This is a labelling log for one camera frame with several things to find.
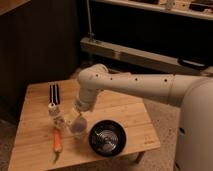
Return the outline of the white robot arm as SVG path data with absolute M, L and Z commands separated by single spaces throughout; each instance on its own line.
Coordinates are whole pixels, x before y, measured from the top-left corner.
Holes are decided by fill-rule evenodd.
M 213 171 L 213 78 L 177 74 L 111 74 L 103 64 L 81 70 L 74 105 L 91 110 L 110 90 L 180 109 L 174 171 Z

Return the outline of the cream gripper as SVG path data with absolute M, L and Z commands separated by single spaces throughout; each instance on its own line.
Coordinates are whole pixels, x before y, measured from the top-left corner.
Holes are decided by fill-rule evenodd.
M 81 113 L 79 113 L 76 109 L 72 108 L 70 110 L 70 113 L 68 115 L 68 124 L 71 125 L 71 123 L 77 119 L 78 117 L 83 117 Z

